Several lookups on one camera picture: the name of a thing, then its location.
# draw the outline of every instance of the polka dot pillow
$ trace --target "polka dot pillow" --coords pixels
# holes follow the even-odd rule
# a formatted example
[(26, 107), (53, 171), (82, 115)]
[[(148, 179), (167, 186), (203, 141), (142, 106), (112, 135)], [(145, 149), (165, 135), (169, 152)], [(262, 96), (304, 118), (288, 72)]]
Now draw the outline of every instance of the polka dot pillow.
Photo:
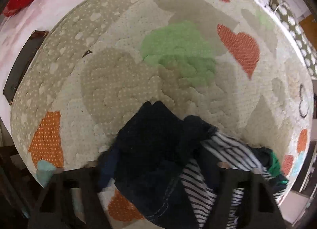
[(306, 67), (313, 80), (317, 79), (316, 49), (307, 39), (303, 28), (292, 13), (285, 0), (270, 0), (270, 7), (296, 41), (305, 60)]

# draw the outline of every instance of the bed sheet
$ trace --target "bed sheet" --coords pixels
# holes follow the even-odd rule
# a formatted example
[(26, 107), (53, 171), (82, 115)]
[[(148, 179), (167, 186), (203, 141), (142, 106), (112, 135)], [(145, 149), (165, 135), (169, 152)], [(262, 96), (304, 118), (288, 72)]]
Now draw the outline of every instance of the bed sheet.
[[(50, 31), (69, 11), (84, 0), (34, 0), (18, 14), (5, 18), (0, 25), (0, 90), (3, 91), (10, 70), (23, 45), (34, 30)], [(289, 32), (282, 26), (272, 11), (263, 7), (280, 26), (305, 66), (302, 54)], [(4, 95), (0, 95), (0, 117), (11, 134), (11, 107)]]

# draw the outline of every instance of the light blue patch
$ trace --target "light blue patch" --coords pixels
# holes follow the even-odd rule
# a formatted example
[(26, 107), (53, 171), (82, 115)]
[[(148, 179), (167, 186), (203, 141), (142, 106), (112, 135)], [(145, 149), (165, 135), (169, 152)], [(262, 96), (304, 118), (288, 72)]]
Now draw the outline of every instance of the light blue patch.
[(45, 187), (49, 182), (50, 178), (53, 176), (56, 167), (45, 160), (40, 160), (37, 162), (36, 177), (39, 183)]
[(299, 173), (299, 171), (301, 170), (301, 165), (303, 163), (304, 163), (304, 151), (301, 151), (295, 161), (291, 176), (296, 176)]

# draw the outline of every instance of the black and white striped fabric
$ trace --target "black and white striped fabric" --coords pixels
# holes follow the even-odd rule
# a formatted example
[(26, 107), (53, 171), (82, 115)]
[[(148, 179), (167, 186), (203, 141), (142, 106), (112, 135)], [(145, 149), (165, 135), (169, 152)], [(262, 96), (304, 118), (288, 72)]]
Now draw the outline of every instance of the black and white striped fabric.
[[(210, 140), (204, 140), (201, 143), (205, 149), (210, 151), (220, 161), (228, 163), (231, 168), (245, 171), (251, 171), (254, 168), (257, 168), (265, 180), (273, 178), (254, 156), (252, 151), (239, 140), (229, 137), (221, 132), (216, 132)], [(180, 179), (190, 200), (199, 227), (202, 228), (213, 207), (217, 195), (206, 185), (195, 159), (191, 159), (186, 165), (180, 175)], [(276, 201), (283, 195), (283, 192), (284, 190), (274, 194)], [(243, 193), (243, 188), (233, 190), (229, 220), (226, 229), (236, 228), (238, 217), (235, 213), (237, 206), (241, 204)]]

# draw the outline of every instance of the pile of clothes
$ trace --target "pile of clothes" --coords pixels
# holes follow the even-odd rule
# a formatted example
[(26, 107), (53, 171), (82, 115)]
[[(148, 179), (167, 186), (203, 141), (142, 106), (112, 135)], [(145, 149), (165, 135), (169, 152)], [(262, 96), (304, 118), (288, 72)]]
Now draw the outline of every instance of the pile of clothes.
[[(268, 148), (250, 148), (197, 116), (176, 117), (146, 102), (99, 157), (99, 190), (111, 178), (143, 216), (163, 228), (202, 228), (221, 190), (219, 162), (255, 168), (277, 199), (288, 180)], [(235, 228), (244, 189), (233, 190), (227, 228)]]

